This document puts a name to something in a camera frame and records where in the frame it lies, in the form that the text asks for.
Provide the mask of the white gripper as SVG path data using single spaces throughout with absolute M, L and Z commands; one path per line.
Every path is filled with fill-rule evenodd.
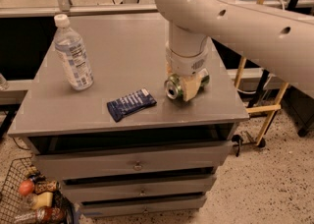
M 166 74 L 167 77 L 172 74 L 182 76 L 180 85 L 184 101 L 190 101 L 201 87 L 209 84 L 208 71 L 202 70 L 205 67 L 207 56 L 207 47 L 195 56 L 184 57 L 173 51 L 169 43 L 166 43 Z

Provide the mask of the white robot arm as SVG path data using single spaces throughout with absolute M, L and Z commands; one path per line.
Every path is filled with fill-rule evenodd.
M 314 97 L 314 19 L 239 0 L 155 0 L 170 22 L 167 60 L 179 76 L 203 68 L 211 37 Z

